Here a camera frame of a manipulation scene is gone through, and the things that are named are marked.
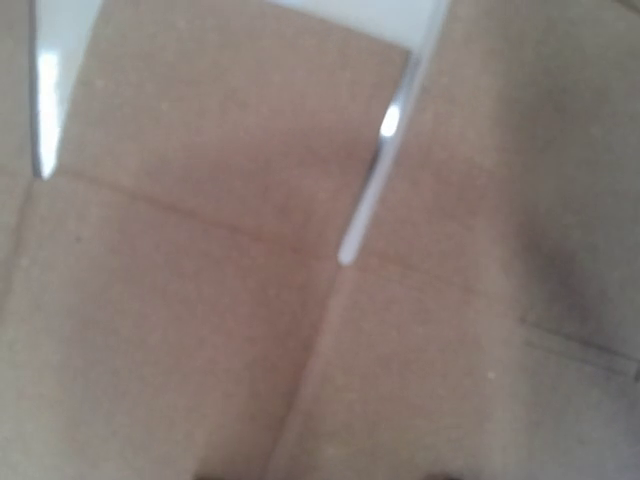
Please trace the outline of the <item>brown cardboard box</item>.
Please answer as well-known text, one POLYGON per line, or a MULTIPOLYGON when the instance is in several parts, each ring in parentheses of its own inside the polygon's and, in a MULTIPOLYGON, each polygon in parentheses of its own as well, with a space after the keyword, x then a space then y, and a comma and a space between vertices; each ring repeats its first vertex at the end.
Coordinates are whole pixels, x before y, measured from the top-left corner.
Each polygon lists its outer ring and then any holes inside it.
POLYGON ((635 1, 5 1, 5 479, 635 479, 635 1))

